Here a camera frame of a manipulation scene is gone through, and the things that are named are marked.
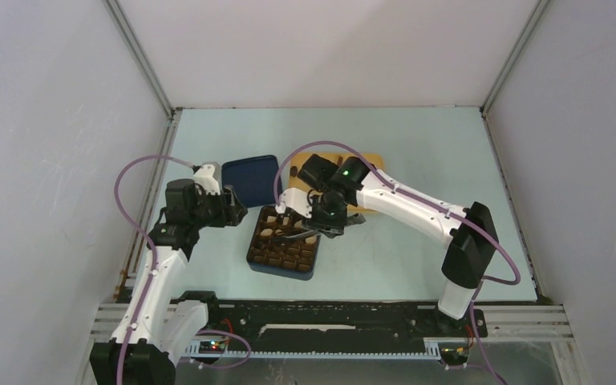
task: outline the cable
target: cable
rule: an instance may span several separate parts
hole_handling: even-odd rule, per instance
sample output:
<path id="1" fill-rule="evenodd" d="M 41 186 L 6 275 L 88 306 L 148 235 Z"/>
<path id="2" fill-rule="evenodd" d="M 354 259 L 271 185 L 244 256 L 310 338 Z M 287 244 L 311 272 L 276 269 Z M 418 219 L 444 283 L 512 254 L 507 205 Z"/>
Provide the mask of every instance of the cable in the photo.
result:
<path id="1" fill-rule="evenodd" d="M 466 325 L 466 331 L 468 332 L 468 341 L 466 342 L 465 349 L 471 349 L 473 347 L 473 330 L 469 325 Z"/>
<path id="2" fill-rule="evenodd" d="M 228 333 L 227 331 L 222 331 L 222 330 L 200 330 L 197 332 L 197 335 L 205 335 L 205 334 L 218 334 L 218 335 L 224 335 L 226 337 L 229 338 L 235 338 L 237 341 L 244 343 L 245 347 L 246 347 L 246 355 L 243 359 L 237 361 L 236 363 L 231 363 L 229 365 L 222 365 L 222 366 L 215 366 L 215 365 L 210 365 L 208 363 L 200 363 L 199 361 L 196 361 L 195 359 L 182 359 L 179 360 L 179 363 L 193 363 L 193 362 L 197 362 L 199 365 L 203 366 L 203 367 L 208 367 L 211 369 L 216 369 L 216 370 L 223 370 L 223 369 L 232 369 L 234 367 L 239 367 L 241 364 L 249 361 L 249 359 L 251 359 L 251 345 L 249 344 L 249 341 L 245 340 L 244 338 L 240 337 L 237 334 L 232 334 L 232 333 Z"/>
<path id="3" fill-rule="evenodd" d="M 442 359 L 438 363 L 442 365 L 446 371 L 454 371 L 458 369 L 481 369 L 482 371 L 488 370 L 486 367 L 476 365 L 475 363 L 465 363 L 464 365 L 448 365 Z M 495 378 L 500 380 L 502 383 L 506 383 L 504 377 L 502 377 L 499 373 L 495 373 Z"/>
<path id="4" fill-rule="evenodd" d="M 313 204 L 313 202 L 310 201 L 310 193 L 312 193 L 313 191 L 315 191 L 314 188 L 311 188 L 310 190 L 308 190 L 308 193 L 306 194 L 306 199 L 308 200 L 308 205 L 311 206 Z"/>
<path id="5" fill-rule="evenodd" d="M 279 205 L 280 203 L 280 196 L 277 192 L 277 187 L 278 187 L 278 182 L 280 180 L 280 174 L 282 173 L 282 170 L 284 169 L 284 167 L 290 162 L 290 160 L 298 153 L 300 153 L 301 151 L 307 149 L 307 148 L 311 148 L 314 146 L 320 146 L 320 145 L 332 145 L 332 146 L 336 146 L 339 148 L 343 148 L 345 150 L 347 150 L 348 152 L 352 153 L 353 155 L 357 156 L 369 169 L 370 171 L 373 173 L 373 175 L 379 179 L 379 181 L 386 187 L 388 188 L 395 188 L 396 186 L 394 186 L 389 180 L 387 180 L 385 177 L 383 177 L 381 174 L 379 174 L 379 171 L 377 170 L 376 167 L 374 167 L 369 161 L 367 161 L 367 159 L 363 156 L 363 154 L 361 154 L 360 152 L 358 152 L 357 150 L 343 144 L 343 143 L 339 143 L 339 142 L 335 142 L 333 140 L 319 140 L 319 141 L 315 141 L 315 142 L 311 142 L 308 144 L 304 144 L 301 147 L 297 148 L 296 150 L 294 150 L 293 152 L 291 152 L 286 159 L 284 159 L 284 161 L 282 162 L 282 164 L 280 164 L 280 168 L 278 169 L 278 172 L 275 174 L 275 180 L 274 180 L 274 184 L 273 186 L 275 186 L 274 188 L 274 194 L 275 194 L 275 204 Z M 514 275 L 514 279 L 512 281 L 503 279 L 503 278 L 496 278 L 490 275 L 485 275 L 483 276 L 483 280 L 481 281 L 480 285 L 478 286 L 478 288 L 476 289 L 476 292 L 473 294 L 473 298 L 469 304 L 469 314 L 471 315 L 471 321 L 472 321 L 472 327 L 473 327 L 473 331 L 474 331 L 474 335 L 476 338 L 476 342 L 478 343 L 478 347 L 480 348 L 480 352 L 483 354 L 483 358 L 485 359 L 485 366 L 486 369 L 488 371 L 490 371 L 490 373 L 492 374 L 492 376 L 497 379 L 498 381 L 502 382 L 503 384 L 506 384 L 506 382 L 504 381 L 504 378 L 502 378 L 499 374 L 497 374 L 494 369 L 492 368 L 492 364 L 490 363 L 487 355 L 485 354 L 484 348 L 483 348 L 483 343 L 480 340 L 480 335 L 478 333 L 478 327 L 476 325 L 476 320 L 475 317 L 473 315 L 473 303 L 476 300 L 476 297 L 478 296 L 478 293 L 480 292 L 480 289 L 482 287 L 482 282 L 483 281 L 493 281 L 493 282 L 497 282 L 497 283 L 501 283 L 504 285 L 509 285 L 509 286 L 515 286 L 518 285 L 519 283 L 521 283 L 521 272 L 518 271 L 518 267 L 516 267 L 516 262 L 513 261 L 513 259 L 511 258 L 511 256 L 509 256 L 509 253 L 506 252 L 506 250 L 499 244 L 499 242 L 497 242 L 490 234 L 488 234 L 485 230 L 483 230 L 480 226 L 476 225 L 475 223 L 473 223 L 472 221 L 457 215 L 453 212 L 450 212 L 449 209 L 446 209 L 445 207 L 436 204 L 435 202 L 429 201 L 428 199 L 424 198 L 424 197 L 420 197 L 416 194 L 414 194 L 413 192 L 408 192 L 407 190 L 405 190 L 404 188 L 396 188 L 395 191 L 397 193 L 400 193 L 406 197 L 409 197 L 415 201 L 420 202 L 423 205 L 429 206 L 435 210 L 437 210 L 438 212 L 445 214 L 453 219 L 458 220 L 459 222 L 461 222 L 464 225 L 467 225 L 468 227 L 470 227 L 471 229 L 475 230 L 477 233 L 479 233 L 483 238 L 485 238 L 485 240 L 487 240 L 492 247 L 494 247 L 497 251 L 499 251 L 499 253 L 502 255 L 502 257 L 504 257 L 504 260 L 506 261 L 507 264 L 509 264 L 509 267 L 511 268 L 511 270 L 513 271 L 513 275 Z"/>

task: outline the cable clip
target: cable clip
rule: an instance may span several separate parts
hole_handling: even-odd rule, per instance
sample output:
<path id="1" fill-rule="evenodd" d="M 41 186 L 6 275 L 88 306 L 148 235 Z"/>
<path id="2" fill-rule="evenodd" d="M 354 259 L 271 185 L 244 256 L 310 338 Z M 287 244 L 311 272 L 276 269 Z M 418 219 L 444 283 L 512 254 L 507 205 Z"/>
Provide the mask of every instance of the cable clip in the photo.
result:
<path id="1" fill-rule="evenodd" d="M 446 211 L 445 214 L 444 214 L 445 215 L 445 219 L 450 219 L 452 217 L 452 210 L 449 207 L 447 207 L 446 209 L 448 211 Z"/>

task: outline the white enclosure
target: white enclosure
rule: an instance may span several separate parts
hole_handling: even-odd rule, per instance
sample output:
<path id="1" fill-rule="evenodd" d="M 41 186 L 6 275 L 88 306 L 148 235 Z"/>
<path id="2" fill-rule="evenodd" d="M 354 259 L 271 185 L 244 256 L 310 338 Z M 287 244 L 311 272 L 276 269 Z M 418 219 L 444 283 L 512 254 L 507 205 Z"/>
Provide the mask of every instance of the white enclosure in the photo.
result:
<path id="1" fill-rule="evenodd" d="M 102 2 L 0 2 L 0 383 L 73 383 L 165 127 Z"/>
<path id="2" fill-rule="evenodd" d="M 480 106 L 536 0 L 122 2 L 177 107 Z"/>
<path id="3" fill-rule="evenodd" d="M 562 303 L 555 327 L 569 320 L 583 364 L 568 336 L 546 346 L 553 377 L 616 383 L 616 2 L 603 0 L 0 3 L 0 383 L 93 383 L 96 311 L 130 287 L 124 268 L 143 251 L 112 196 L 126 163 L 282 158 L 324 139 L 381 152 L 425 193 L 487 201 L 524 281 L 480 299 Z M 122 183 L 128 212 L 147 225 L 157 188 L 187 172 L 136 167 Z M 442 287 L 438 261 L 381 258 L 437 254 L 401 243 L 416 234 L 394 221 L 325 246 L 337 267 L 316 273 L 320 290 L 248 271 L 237 257 L 251 225 L 234 241 L 205 230 L 193 255 L 217 259 L 194 261 L 179 290 L 392 300 Z M 366 281 L 328 286 L 339 257 L 360 255 Z M 511 277 L 499 255 L 489 272 Z"/>

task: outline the blue tray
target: blue tray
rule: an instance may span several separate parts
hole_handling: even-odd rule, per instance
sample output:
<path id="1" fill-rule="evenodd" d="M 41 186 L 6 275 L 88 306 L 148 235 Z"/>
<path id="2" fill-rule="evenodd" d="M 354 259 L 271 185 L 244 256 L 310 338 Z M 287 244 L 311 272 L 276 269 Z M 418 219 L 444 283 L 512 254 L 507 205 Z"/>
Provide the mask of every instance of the blue tray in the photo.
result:
<path id="1" fill-rule="evenodd" d="M 274 205 L 273 180 L 278 168 L 278 158 L 274 155 L 233 160 L 221 168 L 223 185 L 232 185 L 237 198 L 247 209 Z M 282 192 L 282 179 L 277 192 Z"/>

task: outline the light blue table surface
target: light blue table surface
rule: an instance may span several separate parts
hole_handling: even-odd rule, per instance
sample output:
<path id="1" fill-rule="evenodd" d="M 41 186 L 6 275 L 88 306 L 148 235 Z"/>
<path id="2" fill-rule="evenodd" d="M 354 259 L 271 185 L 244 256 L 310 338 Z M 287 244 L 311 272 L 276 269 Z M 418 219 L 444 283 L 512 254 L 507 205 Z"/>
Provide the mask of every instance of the light blue table surface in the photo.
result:
<path id="1" fill-rule="evenodd" d="M 480 113 L 474 107 L 291 108 L 185 110 L 171 155 L 219 164 L 272 154 L 280 162 L 298 146 L 336 140 L 360 152 L 376 152 L 386 172 L 404 184 L 458 205 L 473 201 L 492 211 L 501 244 L 521 270 L 518 286 L 484 285 L 479 299 L 536 299 L 527 261 Z M 341 152 L 338 148 L 316 148 Z M 169 163 L 169 180 L 191 177 Z M 283 180 L 287 181 L 289 170 Z M 160 192 L 156 207 L 164 206 Z M 214 290 L 219 298 L 307 300 L 437 300 L 444 288 L 444 251 L 430 237 L 383 214 L 342 237 L 323 239 L 309 281 L 252 271 L 245 260 L 259 208 L 236 228 L 204 229 L 192 259 L 176 284 L 184 290 Z M 511 279 L 496 253 L 488 274 Z"/>

